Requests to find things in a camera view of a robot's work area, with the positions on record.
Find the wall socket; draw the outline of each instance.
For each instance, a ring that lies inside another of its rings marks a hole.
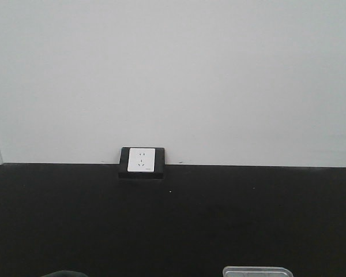
[[[123,147],[118,176],[127,179],[163,179],[164,148]]]
[[[128,172],[154,172],[155,148],[130,148]]]

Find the dark surface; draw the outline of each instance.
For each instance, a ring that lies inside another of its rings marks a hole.
[[[226,265],[346,276],[346,169],[0,166],[0,276],[219,277]]]

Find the black outlet box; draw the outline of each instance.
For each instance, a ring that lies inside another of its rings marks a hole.
[[[123,147],[121,151],[121,160],[119,162],[119,178],[130,179],[163,179],[165,166],[165,149],[155,149],[154,171],[151,172],[135,172],[128,171],[129,153],[131,148],[152,148],[152,147]]]

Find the white outlet faceplate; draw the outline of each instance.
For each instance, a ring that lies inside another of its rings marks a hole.
[[[155,148],[130,148],[128,172],[154,172]]]

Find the wall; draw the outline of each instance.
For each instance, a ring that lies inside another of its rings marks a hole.
[[[346,1],[0,1],[4,162],[346,166]]]

